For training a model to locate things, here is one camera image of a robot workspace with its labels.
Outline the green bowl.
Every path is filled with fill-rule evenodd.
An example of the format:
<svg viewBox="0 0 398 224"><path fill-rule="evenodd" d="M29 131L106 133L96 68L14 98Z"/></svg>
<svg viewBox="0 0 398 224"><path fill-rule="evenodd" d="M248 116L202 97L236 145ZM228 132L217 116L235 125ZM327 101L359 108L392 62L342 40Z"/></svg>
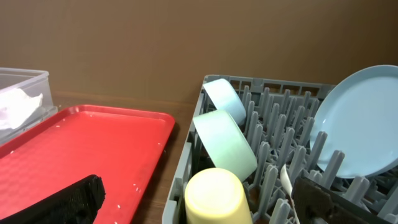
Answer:
<svg viewBox="0 0 398 224"><path fill-rule="evenodd" d="M215 167L232 172L241 182L257 169L253 150L227 111L198 115L193 123Z"/></svg>

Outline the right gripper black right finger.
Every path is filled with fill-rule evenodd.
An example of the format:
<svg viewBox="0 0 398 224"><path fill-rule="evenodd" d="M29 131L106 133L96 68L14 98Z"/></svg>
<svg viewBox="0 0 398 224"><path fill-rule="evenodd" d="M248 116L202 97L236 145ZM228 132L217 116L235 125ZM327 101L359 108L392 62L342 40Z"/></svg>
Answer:
<svg viewBox="0 0 398 224"><path fill-rule="evenodd" d="M296 178L293 201L301 224L312 224L317 218L328 224L389 224L306 177Z"/></svg>

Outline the light blue bowl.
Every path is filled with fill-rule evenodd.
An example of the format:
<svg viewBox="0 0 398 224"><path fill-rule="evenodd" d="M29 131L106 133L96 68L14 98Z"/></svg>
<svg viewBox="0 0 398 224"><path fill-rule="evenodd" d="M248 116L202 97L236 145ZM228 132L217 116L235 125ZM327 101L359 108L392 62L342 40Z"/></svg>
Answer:
<svg viewBox="0 0 398 224"><path fill-rule="evenodd" d="M218 110L226 110L238 125L244 124L246 110L238 94L224 78L203 84L203 87Z"/></svg>

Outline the white plastic spoon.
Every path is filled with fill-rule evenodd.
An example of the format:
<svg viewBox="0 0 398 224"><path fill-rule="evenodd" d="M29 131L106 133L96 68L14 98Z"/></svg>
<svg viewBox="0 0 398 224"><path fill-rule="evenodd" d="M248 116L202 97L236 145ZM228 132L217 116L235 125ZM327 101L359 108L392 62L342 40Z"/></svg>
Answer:
<svg viewBox="0 0 398 224"><path fill-rule="evenodd" d="M296 224L300 224L296 209L295 209L295 204L294 204L294 200L292 198L292 183L290 181L289 175L287 173L287 168L286 165L284 164L280 170L280 181L282 184L282 187L284 188L284 190L286 191L287 195L290 198L290 202L292 204L292 210L294 211L294 217L295 217L295 222Z"/></svg>

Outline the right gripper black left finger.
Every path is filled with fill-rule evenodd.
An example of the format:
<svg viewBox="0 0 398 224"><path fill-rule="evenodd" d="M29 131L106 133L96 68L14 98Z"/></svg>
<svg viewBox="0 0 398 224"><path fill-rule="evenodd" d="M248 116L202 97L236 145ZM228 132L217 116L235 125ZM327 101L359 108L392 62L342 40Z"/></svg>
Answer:
<svg viewBox="0 0 398 224"><path fill-rule="evenodd" d="M89 175L1 219L1 224L93 224L104 200L102 178Z"/></svg>

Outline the light blue plate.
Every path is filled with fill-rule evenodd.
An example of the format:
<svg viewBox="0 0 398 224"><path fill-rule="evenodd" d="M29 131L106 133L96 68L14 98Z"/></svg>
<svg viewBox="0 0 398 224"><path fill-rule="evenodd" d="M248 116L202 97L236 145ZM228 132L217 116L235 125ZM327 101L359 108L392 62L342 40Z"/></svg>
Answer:
<svg viewBox="0 0 398 224"><path fill-rule="evenodd" d="M323 100L310 134L327 138L317 161L325 170L334 151L345 158L337 177L370 177L397 166L397 67L376 65L345 78Z"/></svg>

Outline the yellow cup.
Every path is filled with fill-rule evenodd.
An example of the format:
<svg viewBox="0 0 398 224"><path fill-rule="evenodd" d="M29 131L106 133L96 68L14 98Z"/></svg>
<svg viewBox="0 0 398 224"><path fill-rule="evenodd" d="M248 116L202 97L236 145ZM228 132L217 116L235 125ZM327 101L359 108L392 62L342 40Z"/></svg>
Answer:
<svg viewBox="0 0 398 224"><path fill-rule="evenodd" d="M205 169L187 183L184 194L188 224L252 224L241 181L230 171Z"/></svg>

